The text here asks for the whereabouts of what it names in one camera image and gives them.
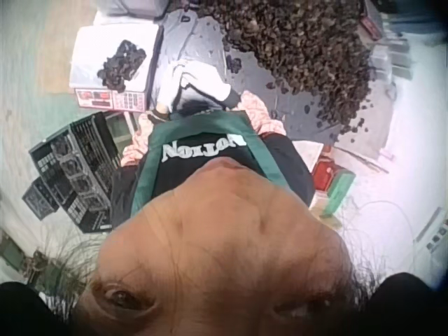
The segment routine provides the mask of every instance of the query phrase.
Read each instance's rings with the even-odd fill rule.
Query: glove
[[[181,87],[182,74],[183,63],[173,62],[168,65],[168,69],[165,71],[162,79],[159,96],[157,97],[157,106],[155,109],[158,112],[172,112],[174,100]]]
[[[199,61],[180,61],[183,65],[182,86],[190,84],[200,92],[224,102],[232,90],[230,84],[221,79],[218,70],[207,63]]]

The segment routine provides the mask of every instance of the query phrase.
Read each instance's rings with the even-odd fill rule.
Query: green apron strap
[[[278,186],[289,188],[284,175],[266,145],[253,131],[245,112],[214,111],[211,114],[193,115],[189,118],[173,120],[154,127],[153,133],[148,139],[149,153],[137,183],[131,216],[139,212],[151,200],[155,178],[162,159],[163,145],[201,133],[243,136],[248,149],[266,178]]]

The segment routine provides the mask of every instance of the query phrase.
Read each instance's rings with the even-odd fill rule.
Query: floor
[[[76,0],[58,1],[74,6]],[[40,51],[55,2],[0,0],[0,227],[28,254],[40,248],[55,255],[85,239],[62,211],[39,222],[21,200],[37,177],[28,150],[88,113],[69,93],[43,92],[39,85]],[[398,81],[390,173],[359,167],[339,215],[356,262],[385,274],[407,270],[434,284],[436,277],[413,241],[436,207],[448,208],[446,48],[416,41],[412,54],[414,80]]]

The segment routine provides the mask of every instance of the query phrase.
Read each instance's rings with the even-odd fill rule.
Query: digital scale
[[[78,31],[71,60],[70,88],[78,105],[87,109],[144,113],[151,94],[163,28],[151,21],[82,27]],[[146,52],[146,59],[132,77],[125,80],[126,91],[118,93],[102,85],[97,73],[107,58],[128,40]]]

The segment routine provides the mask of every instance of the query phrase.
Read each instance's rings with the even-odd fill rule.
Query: gloved hand
[[[181,87],[183,68],[183,61],[172,62],[168,65],[162,79],[159,96],[157,97],[157,106],[155,109],[158,112],[172,112],[174,100],[176,99],[179,93],[179,88]]]
[[[207,63],[199,61],[179,61],[184,65],[182,86],[191,84],[200,92],[215,98],[219,102],[224,102],[232,90],[230,84],[226,84],[221,79],[218,70]]]

